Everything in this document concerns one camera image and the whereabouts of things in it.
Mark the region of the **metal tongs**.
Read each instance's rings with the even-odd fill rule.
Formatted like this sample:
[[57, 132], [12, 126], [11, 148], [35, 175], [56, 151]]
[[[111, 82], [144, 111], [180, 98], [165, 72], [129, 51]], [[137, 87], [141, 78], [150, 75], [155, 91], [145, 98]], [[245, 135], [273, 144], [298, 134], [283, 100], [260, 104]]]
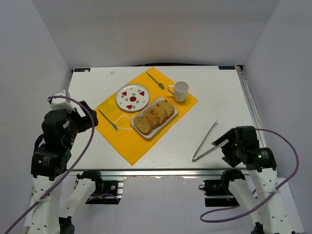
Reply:
[[196, 161], [199, 161], [200, 159], [202, 159], [203, 157], [205, 157], [206, 155], [208, 155], [209, 153], [211, 153], [212, 151], [220, 148], [221, 146], [224, 146], [226, 143], [228, 143], [229, 141], [226, 139], [226, 140], [223, 140], [221, 141], [220, 143], [218, 143], [217, 145], [214, 145], [212, 144], [212, 148], [208, 149], [207, 151], [203, 152], [202, 154], [199, 154], [200, 153], [200, 150], [202, 149], [203, 146], [205, 146], [206, 144], [206, 141], [208, 139], [208, 136], [209, 134], [211, 133], [211, 131], [213, 130], [213, 128], [218, 124], [218, 119], [216, 121], [214, 121], [208, 132], [206, 133], [205, 137], [203, 138], [202, 142], [200, 143], [200, 145], [197, 147], [193, 157], [192, 157], [192, 162], [196, 162]]

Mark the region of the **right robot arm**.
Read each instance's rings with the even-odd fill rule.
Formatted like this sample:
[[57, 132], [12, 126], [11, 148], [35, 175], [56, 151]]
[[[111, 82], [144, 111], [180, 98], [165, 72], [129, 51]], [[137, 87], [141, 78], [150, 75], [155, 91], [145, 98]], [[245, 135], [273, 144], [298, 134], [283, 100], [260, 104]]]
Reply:
[[223, 160], [232, 167], [223, 172], [222, 187], [234, 196], [244, 213], [207, 222], [222, 223], [247, 216], [253, 234], [293, 234], [295, 229], [284, 209], [280, 188], [295, 176], [299, 166], [279, 183], [273, 152], [260, 147], [257, 131], [253, 126], [231, 128], [212, 143], [221, 148]]

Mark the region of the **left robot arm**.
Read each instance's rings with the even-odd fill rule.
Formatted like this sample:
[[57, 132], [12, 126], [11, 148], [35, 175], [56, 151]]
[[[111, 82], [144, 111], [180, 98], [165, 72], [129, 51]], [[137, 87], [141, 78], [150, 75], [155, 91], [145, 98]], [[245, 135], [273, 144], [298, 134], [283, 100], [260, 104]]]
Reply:
[[77, 134], [98, 125], [97, 114], [85, 101], [77, 104], [85, 116], [80, 116], [69, 100], [56, 104], [49, 100], [51, 111], [41, 125], [43, 133], [38, 137], [32, 156], [31, 175], [34, 194], [31, 234], [72, 234], [73, 218], [87, 199], [102, 189], [98, 171], [84, 171], [70, 198], [61, 208], [62, 181], [69, 173], [67, 163]]

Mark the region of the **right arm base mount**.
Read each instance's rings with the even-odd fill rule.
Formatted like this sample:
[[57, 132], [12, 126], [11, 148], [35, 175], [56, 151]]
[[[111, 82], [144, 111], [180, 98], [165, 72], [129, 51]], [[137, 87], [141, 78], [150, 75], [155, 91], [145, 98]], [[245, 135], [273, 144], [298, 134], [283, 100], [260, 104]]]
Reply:
[[225, 170], [220, 179], [204, 180], [198, 188], [205, 194], [205, 207], [238, 207], [239, 204], [234, 195], [229, 190], [229, 183], [236, 179], [245, 180], [245, 176], [240, 170]]

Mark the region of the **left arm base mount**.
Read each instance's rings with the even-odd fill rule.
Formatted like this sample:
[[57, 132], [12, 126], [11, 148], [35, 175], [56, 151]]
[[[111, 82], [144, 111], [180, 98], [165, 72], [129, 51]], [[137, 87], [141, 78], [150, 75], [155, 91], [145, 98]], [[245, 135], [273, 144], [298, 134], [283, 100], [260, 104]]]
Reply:
[[118, 205], [120, 198], [118, 198], [118, 181], [117, 180], [103, 180], [100, 171], [86, 170], [82, 174], [76, 175], [75, 188], [83, 179], [91, 179], [95, 183], [95, 191], [85, 202], [86, 204], [98, 205]]

